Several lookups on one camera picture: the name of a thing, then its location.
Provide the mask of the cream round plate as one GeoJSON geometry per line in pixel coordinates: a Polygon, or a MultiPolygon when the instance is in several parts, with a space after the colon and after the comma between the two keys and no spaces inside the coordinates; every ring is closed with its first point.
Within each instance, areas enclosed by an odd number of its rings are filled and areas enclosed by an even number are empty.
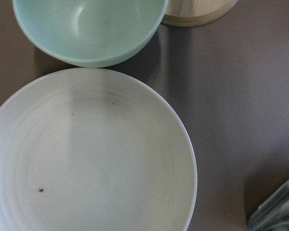
{"type": "Polygon", "coordinates": [[[196,194],[184,125],[128,75],[63,70],[0,107],[0,231],[185,231],[196,194]]]}

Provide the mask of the mint green bowl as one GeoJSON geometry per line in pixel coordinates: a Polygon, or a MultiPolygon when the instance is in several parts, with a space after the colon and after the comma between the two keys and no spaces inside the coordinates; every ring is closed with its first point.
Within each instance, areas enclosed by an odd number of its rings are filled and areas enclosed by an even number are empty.
{"type": "Polygon", "coordinates": [[[44,53],[81,67],[107,67],[154,36],[166,0],[14,0],[26,37],[44,53]]]}

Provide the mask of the wooden glass stand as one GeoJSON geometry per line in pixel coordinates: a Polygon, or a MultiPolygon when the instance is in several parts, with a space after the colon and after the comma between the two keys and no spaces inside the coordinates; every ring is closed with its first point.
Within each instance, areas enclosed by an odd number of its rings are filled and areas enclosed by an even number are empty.
{"type": "Polygon", "coordinates": [[[192,27],[211,23],[228,13],[237,0],[170,0],[162,23],[192,27]]]}

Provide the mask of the steel ice scoop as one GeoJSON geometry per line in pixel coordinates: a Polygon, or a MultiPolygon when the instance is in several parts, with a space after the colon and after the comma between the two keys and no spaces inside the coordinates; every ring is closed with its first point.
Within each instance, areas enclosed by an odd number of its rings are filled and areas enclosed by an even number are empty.
{"type": "Polygon", "coordinates": [[[251,231],[289,231],[289,179],[249,218],[251,231]]]}

